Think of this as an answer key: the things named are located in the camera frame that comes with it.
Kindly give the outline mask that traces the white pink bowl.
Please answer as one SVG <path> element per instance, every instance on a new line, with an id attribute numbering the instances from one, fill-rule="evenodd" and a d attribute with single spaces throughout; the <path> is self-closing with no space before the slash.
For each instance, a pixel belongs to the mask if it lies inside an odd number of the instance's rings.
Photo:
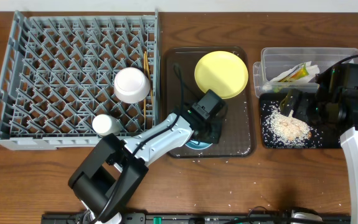
<path id="1" fill-rule="evenodd" d="M 124 103 L 137 103 L 149 94 L 150 84 L 144 73 L 134 67 L 120 70 L 114 78 L 114 94 Z"/>

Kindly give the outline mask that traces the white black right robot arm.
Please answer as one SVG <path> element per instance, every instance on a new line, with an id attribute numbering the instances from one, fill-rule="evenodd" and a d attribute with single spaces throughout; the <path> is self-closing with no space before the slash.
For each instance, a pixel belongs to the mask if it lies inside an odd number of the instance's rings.
<path id="1" fill-rule="evenodd" d="M 331 124 L 340 134 L 351 192 L 351 223 L 358 223 L 358 64 L 337 63 L 316 78 L 315 95 L 292 89 L 280 112 L 308 124 Z"/>

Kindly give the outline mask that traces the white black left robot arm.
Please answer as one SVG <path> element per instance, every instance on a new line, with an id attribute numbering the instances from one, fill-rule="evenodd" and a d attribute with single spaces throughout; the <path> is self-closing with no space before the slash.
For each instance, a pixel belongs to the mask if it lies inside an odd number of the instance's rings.
<path id="1" fill-rule="evenodd" d="M 153 128 L 131 138 L 109 134 L 100 139 L 68 180 L 68 186 L 92 214 L 92 223 L 118 223 L 118 215 L 149 170 L 165 153 L 189 141 L 218 144 L 220 112 L 226 102 L 212 90 L 196 103 L 169 114 Z"/>

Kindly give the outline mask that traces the green orange snack wrapper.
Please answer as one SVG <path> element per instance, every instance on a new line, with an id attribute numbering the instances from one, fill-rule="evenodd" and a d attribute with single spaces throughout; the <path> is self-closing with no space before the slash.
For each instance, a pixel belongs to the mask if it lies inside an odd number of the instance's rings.
<path id="1" fill-rule="evenodd" d="M 294 82 L 295 80 L 299 80 L 300 78 L 306 77 L 309 75 L 307 68 L 311 65 L 311 62 L 304 62 L 290 70 L 283 73 L 283 77 L 280 78 L 279 82 Z"/>

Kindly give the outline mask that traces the white napkin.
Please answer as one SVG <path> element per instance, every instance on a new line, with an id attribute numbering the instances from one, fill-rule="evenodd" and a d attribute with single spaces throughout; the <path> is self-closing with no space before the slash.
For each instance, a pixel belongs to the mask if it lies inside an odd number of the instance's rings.
<path id="1" fill-rule="evenodd" d="M 284 72 L 279 74 L 277 77 L 271 79 L 270 82 L 273 82 L 273 83 L 308 83 L 320 72 L 319 67 L 317 65 L 310 65 L 307 68 L 307 70 L 309 72 L 308 76 L 300 78 L 299 80 L 295 80 L 294 82 L 279 82 L 278 80 L 283 77 Z"/>

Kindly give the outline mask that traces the light blue bowl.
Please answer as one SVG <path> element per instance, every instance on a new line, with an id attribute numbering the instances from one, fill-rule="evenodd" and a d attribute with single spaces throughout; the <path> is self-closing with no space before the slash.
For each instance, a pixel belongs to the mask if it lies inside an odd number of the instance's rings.
<path id="1" fill-rule="evenodd" d="M 210 147 L 212 143 L 200 142 L 195 140 L 188 141 L 185 146 L 193 150 L 204 150 Z"/>

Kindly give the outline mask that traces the yellow plate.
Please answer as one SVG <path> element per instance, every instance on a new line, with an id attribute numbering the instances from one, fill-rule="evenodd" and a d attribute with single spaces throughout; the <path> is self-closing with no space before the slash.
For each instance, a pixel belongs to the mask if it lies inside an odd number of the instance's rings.
<path id="1" fill-rule="evenodd" d="M 248 84 L 248 68 L 234 53 L 214 51 L 204 55 L 196 64 L 194 78 L 200 90 L 212 90 L 222 99 L 240 94 Z"/>

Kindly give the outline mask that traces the wooden chopstick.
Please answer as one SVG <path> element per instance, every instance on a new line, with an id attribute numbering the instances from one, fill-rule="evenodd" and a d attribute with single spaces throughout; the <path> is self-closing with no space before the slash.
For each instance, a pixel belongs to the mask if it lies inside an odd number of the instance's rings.
<path id="1" fill-rule="evenodd" d="M 143 53 L 143 73 L 144 73 L 144 76 L 146 77 L 146 52 Z M 146 97 L 147 97 L 147 95 L 144 97 L 144 100 L 143 100 L 144 130 L 146 129 L 146 122 L 147 122 L 147 118 L 146 118 Z"/>
<path id="2" fill-rule="evenodd" d="M 149 89 L 149 94 L 150 94 L 150 98 L 151 98 L 151 105 L 154 105 L 154 100 L 153 100 L 153 89 L 152 89 L 152 83 L 151 83 L 151 74 L 150 74 L 150 70 L 149 70 L 149 62 L 148 62 L 148 53 L 146 52 L 146 76 L 148 78 L 149 84 L 150 84 L 150 89 Z"/>

